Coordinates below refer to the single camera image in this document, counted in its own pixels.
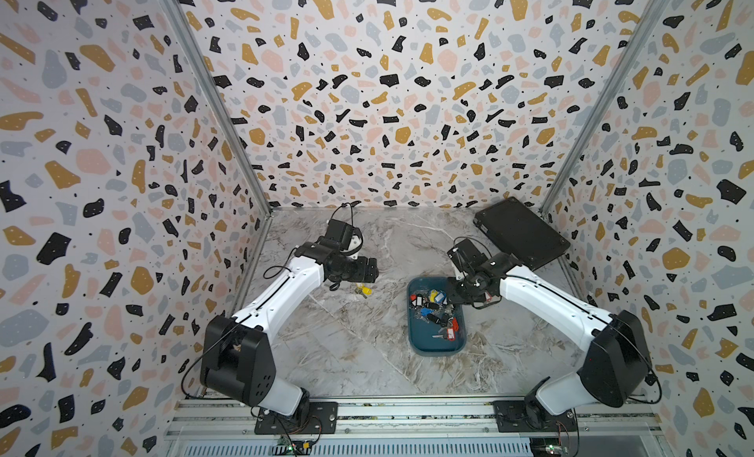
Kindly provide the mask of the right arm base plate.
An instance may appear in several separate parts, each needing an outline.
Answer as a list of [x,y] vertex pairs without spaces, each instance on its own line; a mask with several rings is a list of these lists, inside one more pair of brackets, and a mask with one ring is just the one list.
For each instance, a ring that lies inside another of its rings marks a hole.
[[492,403],[493,417],[499,433],[575,433],[575,412],[551,415],[537,403],[524,400],[498,400]]

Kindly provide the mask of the yellow tag key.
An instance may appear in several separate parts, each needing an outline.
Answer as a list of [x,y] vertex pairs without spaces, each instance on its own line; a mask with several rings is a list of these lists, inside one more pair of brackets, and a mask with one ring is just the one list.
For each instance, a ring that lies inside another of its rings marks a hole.
[[357,294],[359,294],[359,295],[361,295],[361,296],[363,296],[365,298],[368,298],[368,297],[370,297],[373,294],[373,291],[372,291],[371,288],[369,288],[369,287],[367,287],[365,285],[360,285],[360,284],[357,284],[357,287],[355,288],[355,292],[357,292]]

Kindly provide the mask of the teal storage box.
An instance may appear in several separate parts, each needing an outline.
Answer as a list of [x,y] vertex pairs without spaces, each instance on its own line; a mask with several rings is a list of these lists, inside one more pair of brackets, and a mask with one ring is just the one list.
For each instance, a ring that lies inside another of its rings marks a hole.
[[442,290],[446,293],[446,278],[443,276],[422,276],[416,277],[408,282],[406,288],[406,307],[408,308],[408,341],[416,354],[425,357],[448,357],[457,354],[465,348],[467,343],[467,329],[465,328],[465,316],[463,307],[455,306],[457,319],[461,325],[459,330],[459,339],[455,342],[444,339],[433,338],[432,334],[439,331],[436,325],[428,325],[414,317],[414,311],[410,307],[408,296],[418,291],[430,289]]

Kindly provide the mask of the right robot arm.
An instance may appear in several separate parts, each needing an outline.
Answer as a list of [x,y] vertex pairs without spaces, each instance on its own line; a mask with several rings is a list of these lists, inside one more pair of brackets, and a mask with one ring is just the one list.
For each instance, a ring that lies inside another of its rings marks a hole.
[[624,406],[646,378],[655,376],[641,321],[629,311],[613,314],[545,281],[515,256],[448,252],[456,276],[452,298],[485,308],[495,299],[526,308],[561,331],[585,353],[580,368],[552,380],[544,378],[524,397],[526,419],[536,428],[582,405]]

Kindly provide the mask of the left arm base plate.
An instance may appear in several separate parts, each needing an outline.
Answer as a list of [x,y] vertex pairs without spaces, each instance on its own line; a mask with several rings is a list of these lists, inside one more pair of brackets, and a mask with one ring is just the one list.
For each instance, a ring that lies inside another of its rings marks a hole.
[[310,401],[292,416],[261,409],[254,427],[256,435],[333,435],[337,427],[336,401]]

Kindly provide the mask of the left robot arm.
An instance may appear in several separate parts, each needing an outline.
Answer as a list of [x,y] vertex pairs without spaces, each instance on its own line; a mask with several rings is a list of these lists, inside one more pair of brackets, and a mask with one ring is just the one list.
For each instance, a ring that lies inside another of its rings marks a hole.
[[319,242],[294,249],[282,272],[249,305],[208,323],[200,383],[249,407],[289,419],[307,417],[309,393],[277,376],[273,340],[300,303],[323,283],[371,284],[378,276],[375,258],[346,255]]

